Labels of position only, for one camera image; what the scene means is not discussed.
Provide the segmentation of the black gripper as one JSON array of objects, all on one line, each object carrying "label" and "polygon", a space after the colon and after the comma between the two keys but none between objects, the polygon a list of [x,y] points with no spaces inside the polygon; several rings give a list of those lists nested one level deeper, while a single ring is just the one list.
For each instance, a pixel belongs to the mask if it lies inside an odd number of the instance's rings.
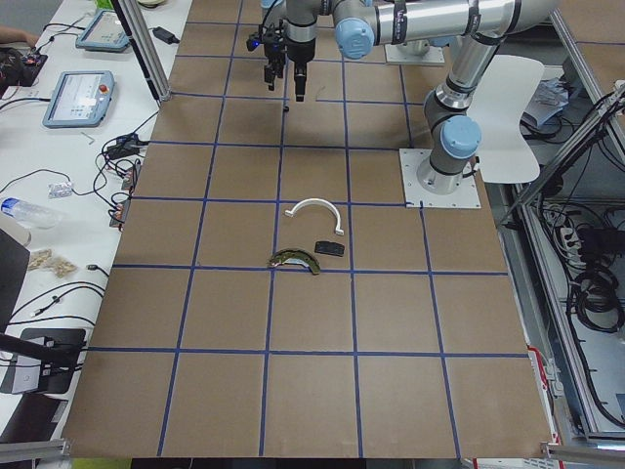
[{"label": "black gripper", "polygon": [[297,25],[285,19],[266,21],[250,34],[246,40],[249,52],[263,47],[268,60],[264,66],[264,81],[270,91],[275,90],[275,81],[283,78],[286,59],[294,66],[295,100],[301,103],[306,96],[308,63],[314,59],[316,26]]}]

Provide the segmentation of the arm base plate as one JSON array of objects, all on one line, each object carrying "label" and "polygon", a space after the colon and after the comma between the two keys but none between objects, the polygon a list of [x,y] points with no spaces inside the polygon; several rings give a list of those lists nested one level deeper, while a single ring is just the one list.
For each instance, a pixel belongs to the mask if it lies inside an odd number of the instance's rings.
[{"label": "arm base plate", "polygon": [[408,208],[480,209],[479,192],[471,165],[457,175],[437,172],[430,149],[400,149],[404,199]]}]

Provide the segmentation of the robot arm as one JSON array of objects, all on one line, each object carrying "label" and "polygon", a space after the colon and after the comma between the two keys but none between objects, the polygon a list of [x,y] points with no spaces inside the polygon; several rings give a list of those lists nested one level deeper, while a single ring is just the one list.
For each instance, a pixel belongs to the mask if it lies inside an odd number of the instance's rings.
[{"label": "robot arm", "polygon": [[265,1],[263,20],[246,47],[262,47],[272,87],[287,61],[294,65],[295,96],[306,93],[307,65],[313,60],[317,20],[333,20],[338,50],[359,60],[381,45],[460,36],[463,44],[451,72],[435,89],[441,107],[464,110],[500,43],[527,30],[558,7],[555,1]]},{"label": "robot arm", "polygon": [[417,170],[419,182],[427,191],[440,195],[455,192],[466,165],[477,153],[481,130],[467,110],[504,40],[494,34],[465,37],[445,81],[427,96],[424,115],[434,146]]}]

